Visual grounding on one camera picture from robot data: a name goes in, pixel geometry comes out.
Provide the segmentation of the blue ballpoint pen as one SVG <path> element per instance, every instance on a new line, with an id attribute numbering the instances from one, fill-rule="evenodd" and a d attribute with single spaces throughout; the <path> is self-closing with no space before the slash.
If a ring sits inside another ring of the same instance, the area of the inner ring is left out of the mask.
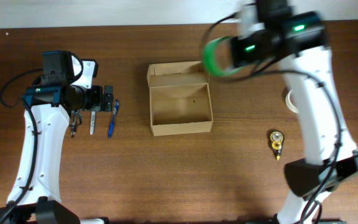
<path id="1" fill-rule="evenodd" d="M 111 122 L 109 124 L 108 139 L 111 139 L 113 136 L 118 111 L 119 111 L 119 100 L 115 99 L 112 109 Z"/>

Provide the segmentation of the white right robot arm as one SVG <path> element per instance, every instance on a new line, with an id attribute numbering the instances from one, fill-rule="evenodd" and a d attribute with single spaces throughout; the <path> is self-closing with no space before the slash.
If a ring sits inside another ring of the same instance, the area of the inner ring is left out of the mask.
<path id="1" fill-rule="evenodd" d="M 272 75 L 272 64 L 293 94 L 305 156 L 284 168 L 290 188 L 274 223 L 318 223 L 323 201 L 358 174 L 358 147 L 347 129 L 332 72 L 326 26 L 315 11 L 295 14 L 287 1 L 255 1 L 235 13 L 232 71 L 264 62 L 252 76 Z"/>

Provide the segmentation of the white black marker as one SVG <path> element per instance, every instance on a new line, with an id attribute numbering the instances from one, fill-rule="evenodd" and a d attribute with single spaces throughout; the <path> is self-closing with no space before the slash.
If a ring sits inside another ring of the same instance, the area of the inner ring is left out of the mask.
<path id="1" fill-rule="evenodd" d="M 90 117 L 90 124 L 89 124 L 89 133 L 90 133 L 90 135 L 94 134 L 95 123 L 96 123 L 96 112 L 92 111 L 91 112 L 91 117 Z"/>

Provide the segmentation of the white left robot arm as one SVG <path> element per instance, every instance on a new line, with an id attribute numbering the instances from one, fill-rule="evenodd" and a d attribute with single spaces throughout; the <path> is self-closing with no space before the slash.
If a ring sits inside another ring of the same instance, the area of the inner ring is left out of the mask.
<path id="1" fill-rule="evenodd" d="M 43 67 L 19 101 L 25 109 L 25 136 L 19 170 L 0 223 L 108 223 L 81 219 L 62 205 L 59 188 L 63 140 L 82 124 L 80 112 L 112 111 L 113 87 L 93 85 L 98 63 L 72 52 L 43 52 Z"/>

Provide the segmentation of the green tape roll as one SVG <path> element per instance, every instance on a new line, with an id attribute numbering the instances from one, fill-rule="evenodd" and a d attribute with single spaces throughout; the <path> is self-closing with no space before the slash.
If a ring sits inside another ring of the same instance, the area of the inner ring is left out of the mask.
<path id="1" fill-rule="evenodd" d="M 203 48 L 202 61 L 203 61 L 204 69 L 214 77 L 218 77 L 218 78 L 230 77 L 237 74 L 240 71 L 240 68 L 234 68 L 233 65 L 223 69 L 218 64 L 216 50 L 220 44 L 222 44 L 223 42 L 227 42 L 230 39 L 232 39 L 231 36 L 220 37 L 208 42 Z"/>

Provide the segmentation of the cream masking tape roll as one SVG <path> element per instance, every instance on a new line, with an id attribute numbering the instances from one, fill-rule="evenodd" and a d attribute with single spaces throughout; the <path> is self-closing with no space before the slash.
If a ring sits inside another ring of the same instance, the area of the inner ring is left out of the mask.
<path id="1" fill-rule="evenodd" d="M 290 111 L 298 114 L 299 110 L 298 110 L 297 106 L 295 105 L 295 101 L 292 97 L 293 96 L 292 93 L 293 93 L 292 90 L 288 90 L 288 93 L 285 95 L 285 104 Z"/>

